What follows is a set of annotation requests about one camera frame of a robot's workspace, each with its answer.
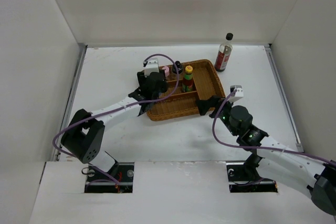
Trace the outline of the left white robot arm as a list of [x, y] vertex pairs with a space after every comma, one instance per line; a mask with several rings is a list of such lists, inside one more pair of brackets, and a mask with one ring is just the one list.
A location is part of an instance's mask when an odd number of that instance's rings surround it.
[[75, 113], [70, 125], [83, 119], [103, 113], [103, 116], [87, 120], [67, 130], [61, 144], [83, 164], [92, 164], [100, 169], [106, 181], [113, 181], [118, 175], [117, 161], [101, 150], [104, 133], [121, 122], [141, 116], [154, 106], [154, 100], [167, 91], [167, 81], [163, 70], [145, 76], [138, 72], [140, 86], [120, 102], [104, 109], [87, 112], [81, 109]]

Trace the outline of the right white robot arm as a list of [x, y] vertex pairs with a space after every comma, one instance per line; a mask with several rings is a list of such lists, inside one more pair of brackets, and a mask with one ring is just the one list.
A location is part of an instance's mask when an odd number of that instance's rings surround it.
[[231, 135], [237, 138], [237, 148], [251, 155], [244, 163], [244, 175], [280, 182], [307, 196], [323, 212], [335, 215], [335, 162], [299, 153], [285, 147], [267, 132], [253, 125], [253, 116], [241, 105], [234, 105], [234, 94], [227, 98], [212, 96], [197, 100], [200, 115], [210, 108], [210, 117], [220, 119]]

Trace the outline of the red sauce bottle green label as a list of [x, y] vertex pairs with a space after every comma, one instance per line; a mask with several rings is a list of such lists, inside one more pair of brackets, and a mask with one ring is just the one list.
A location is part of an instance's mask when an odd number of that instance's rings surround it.
[[182, 91], [191, 92], [193, 91], [193, 67], [188, 65], [185, 67], [185, 74], [182, 80]]

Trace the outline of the pink lid spice shaker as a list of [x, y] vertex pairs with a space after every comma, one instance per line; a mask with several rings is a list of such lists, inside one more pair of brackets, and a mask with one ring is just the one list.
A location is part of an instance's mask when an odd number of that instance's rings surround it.
[[162, 70], [164, 71], [165, 77], [168, 78], [168, 76], [170, 75], [170, 69], [168, 66], [164, 66], [162, 67]]

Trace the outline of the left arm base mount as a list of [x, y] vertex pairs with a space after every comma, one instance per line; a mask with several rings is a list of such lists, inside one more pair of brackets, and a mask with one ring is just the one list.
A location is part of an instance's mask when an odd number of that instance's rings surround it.
[[81, 170], [85, 175], [85, 193], [88, 194], [130, 194], [133, 192], [134, 163], [119, 163], [118, 167], [112, 169], [112, 176], [119, 182], [105, 174], [97, 171], [92, 166]]

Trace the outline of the black lid pepper shaker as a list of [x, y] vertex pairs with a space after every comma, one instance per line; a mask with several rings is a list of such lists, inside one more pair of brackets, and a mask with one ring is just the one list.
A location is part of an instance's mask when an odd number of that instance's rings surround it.
[[178, 80], [183, 72], [183, 65], [180, 61], [176, 61], [171, 68], [171, 77], [173, 80]]

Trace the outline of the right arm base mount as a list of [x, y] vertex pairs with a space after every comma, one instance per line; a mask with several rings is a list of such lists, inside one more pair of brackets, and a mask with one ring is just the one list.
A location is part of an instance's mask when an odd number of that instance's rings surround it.
[[261, 158], [251, 154], [245, 161], [226, 163], [231, 193], [277, 193], [274, 180], [262, 178], [256, 171]]

